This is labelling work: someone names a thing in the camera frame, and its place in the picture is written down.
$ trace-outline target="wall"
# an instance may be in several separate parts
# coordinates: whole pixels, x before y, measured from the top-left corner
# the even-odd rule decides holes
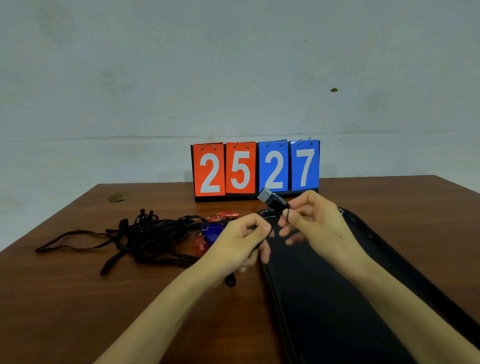
[[[480,191],[477,0],[2,0],[0,249],[189,145],[319,138],[324,177]],[[336,87],[338,92],[330,89]]]

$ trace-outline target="hand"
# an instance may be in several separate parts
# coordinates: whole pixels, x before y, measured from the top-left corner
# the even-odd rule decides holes
[[[314,191],[305,191],[289,201],[278,221],[278,235],[289,235],[287,245],[308,240],[314,251],[347,279],[358,274],[370,258],[358,244],[337,206]]]
[[[258,214],[243,216],[228,223],[215,243],[198,261],[218,281],[240,268],[244,272],[255,264],[258,251],[268,263],[270,247],[265,238],[272,226]]]

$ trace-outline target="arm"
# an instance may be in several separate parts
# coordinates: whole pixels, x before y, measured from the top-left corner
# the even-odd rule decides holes
[[[215,244],[193,266],[183,271],[137,317],[95,364],[158,364],[170,342],[203,293],[240,268],[252,266],[259,249],[268,262],[270,248],[265,241],[271,231],[268,222],[250,214],[230,222]]]
[[[365,253],[334,203],[307,191],[289,204],[279,235],[299,232],[285,243],[308,240],[363,294],[419,364],[480,363],[476,347]]]

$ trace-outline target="number card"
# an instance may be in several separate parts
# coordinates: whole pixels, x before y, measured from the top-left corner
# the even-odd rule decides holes
[[[292,158],[292,191],[318,188],[320,177],[318,140],[297,140],[289,143]]]
[[[193,145],[193,183],[195,196],[225,194],[223,143]]]
[[[288,142],[258,143],[259,191],[288,191]]]
[[[256,143],[227,143],[228,194],[255,193]]]

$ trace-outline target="brown table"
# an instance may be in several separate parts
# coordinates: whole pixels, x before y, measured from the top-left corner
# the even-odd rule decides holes
[[[257,201],[202,203],[191,183],[99,184],[0,253],[0,362],[91,363],[181,271],[115,252],[34,249],[74,229],[103,231],[141,208],[160,218],[221,210],[256,212]],[[480,322],[480,194],[436,176],[321,179],[322,194],[359,215]],[[109,203],[107,197],[128,192]],[[95,238],[69,238],[91,246]],[[276,320],[261,267],[221,285],[193,309],[163,363],[281,363]]]

